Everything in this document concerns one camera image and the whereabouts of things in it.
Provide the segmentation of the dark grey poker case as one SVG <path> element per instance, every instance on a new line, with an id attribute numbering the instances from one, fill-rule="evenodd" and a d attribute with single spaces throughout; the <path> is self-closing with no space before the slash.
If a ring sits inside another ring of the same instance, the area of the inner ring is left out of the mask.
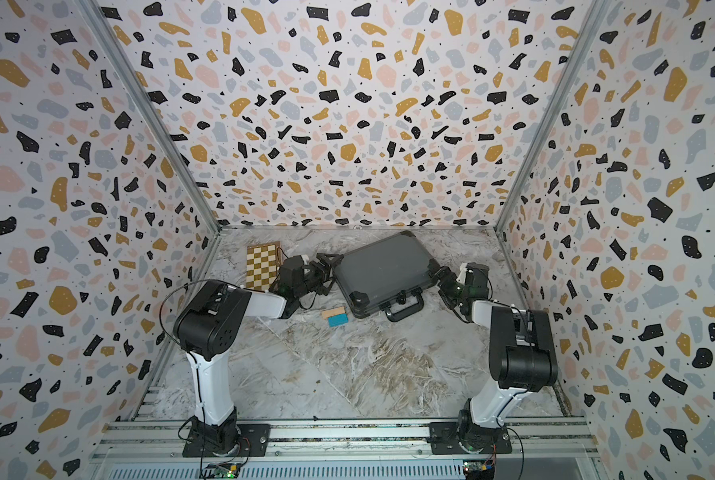
<path id="1" fill-rule="evenodd" d="M 425 308 L 423 291 L 439 268 L 419 238 L 403 231 L 344 254 L 333 276 L 353 316 L 381 312 L 397 323 Z"/>

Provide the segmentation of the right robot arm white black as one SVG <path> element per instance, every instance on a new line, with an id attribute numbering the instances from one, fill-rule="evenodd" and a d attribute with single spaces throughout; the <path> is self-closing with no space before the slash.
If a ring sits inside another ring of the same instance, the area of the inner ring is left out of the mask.
<path id="1" fill-rule="evenodd" d="M 427 272 L 456 318 L 489 330 L 491 378 L 459 411 L 457 441 L 473 453 L 495 449 L 507 434 L 505 420 L 513 409 L 557 381 L 549 318 L 543 312 L 496 300 L 489 268 L 483 264 L 463 263 L 459 271 L 453 271 L 433 260 Z"/>

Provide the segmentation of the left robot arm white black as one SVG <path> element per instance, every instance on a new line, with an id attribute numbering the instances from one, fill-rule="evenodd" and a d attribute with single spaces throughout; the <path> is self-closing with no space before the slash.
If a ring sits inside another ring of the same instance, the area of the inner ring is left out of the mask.
<path id="1" fill-rule="evenodd" d="M 224 449 L 237 438 L 236 407 L 228 386 L 227 354 L 247 317 L 288 319 L 307 295 L 329 294 L 338 254 L 319 253 L 283 261 L 267 291 L 219 279 L 197 281 L 197 294 L 178 314 L 172 338 L 191 367 L 196 407 L 190 431 Z"/>

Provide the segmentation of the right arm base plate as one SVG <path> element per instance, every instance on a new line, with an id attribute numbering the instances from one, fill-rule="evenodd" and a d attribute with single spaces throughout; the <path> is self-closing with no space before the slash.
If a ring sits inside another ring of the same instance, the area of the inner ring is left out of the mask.
<path id="1" fill-rule="evenodd" d="M 459 422 L 431 422 L 429 444 L 433 455 L 503 455 L 513 452 L 505 428 L 483 428 Z"/>

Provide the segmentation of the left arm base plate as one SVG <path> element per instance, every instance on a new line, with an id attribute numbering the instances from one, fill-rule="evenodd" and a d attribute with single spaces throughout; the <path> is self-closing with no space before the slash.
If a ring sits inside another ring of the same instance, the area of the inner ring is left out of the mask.
<path id="1" fill-rule="evenodd" d="M 182 450 L 184 458 L 245 458 L 265 456 L 271 425 L 266 423 L 204 426 L 189 430 Z"/>

